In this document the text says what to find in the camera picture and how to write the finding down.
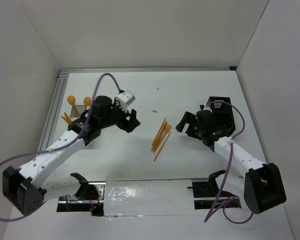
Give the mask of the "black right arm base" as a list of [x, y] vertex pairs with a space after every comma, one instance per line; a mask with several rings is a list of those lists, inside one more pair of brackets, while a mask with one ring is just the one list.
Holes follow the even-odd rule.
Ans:
[[[195, 210], [208, 210], [213, 205], [213, 202], [219, 192], [219, 187], [216, 182], [217, 180], [223, 180], [221, 175], [224, 175], [226, 170], [219, 170], [211, 173], [206, 180], [194, 180], [192, 185], [187, 186], [187, 189], [191, 190], [194, 198], [194, 209]], [[234, 195], [228, 191], [222, 191], [215, 208], [220, 206], [222, 203], [227, 202]], [[234, 201], [226, 206], [226, 208], [241, 208], [239, 200]]]

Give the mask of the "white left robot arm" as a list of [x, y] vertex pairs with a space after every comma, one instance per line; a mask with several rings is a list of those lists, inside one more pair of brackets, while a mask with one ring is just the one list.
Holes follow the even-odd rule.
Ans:
[[129, 91], [120, 92], [114, 99], [97, 96], [91, 108], [75, 119], [50, 147], [22, 166], [9, 166], [3, 171], [3, 195], [23, 216], [34, 213], [48, 199], [47, 190], [42, 187], [48, 176], [99, 137], [102, 129], [117, 126], [130, 133], [140, 125], [137, 112], [128, 110], [134, 100]]

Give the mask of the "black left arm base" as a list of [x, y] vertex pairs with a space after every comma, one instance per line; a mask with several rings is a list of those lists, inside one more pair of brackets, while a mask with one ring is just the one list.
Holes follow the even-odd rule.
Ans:
[[70, 174], [79, 183], [74, 194], [59, 197], [58, 213], [90, 212], [94, 217], [104, 216], [105, 182], [88, 181], [81, 174], [74, 172]]

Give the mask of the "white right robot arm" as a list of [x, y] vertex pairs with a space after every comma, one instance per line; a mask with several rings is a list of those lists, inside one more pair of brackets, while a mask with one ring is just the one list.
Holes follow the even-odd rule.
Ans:
[[228, 191], [228, 176], [234, 167], [242, 176], [243, 184], [238, 185], [233, 197], [245, 203], [253, 214], [261, 214], [287, 201], [278, 166], [258, 160], [234, 141], [236, 125], [232, 107], [222, 103], [220, 109], [201, 105], [197, 113], [186, 111], [175, 129], [181, 133], [185, 126], [188, 126], [187, 136], [200, 140], [228, 161], [225, 170], [209, 175], [210, 194], [221, 196]]

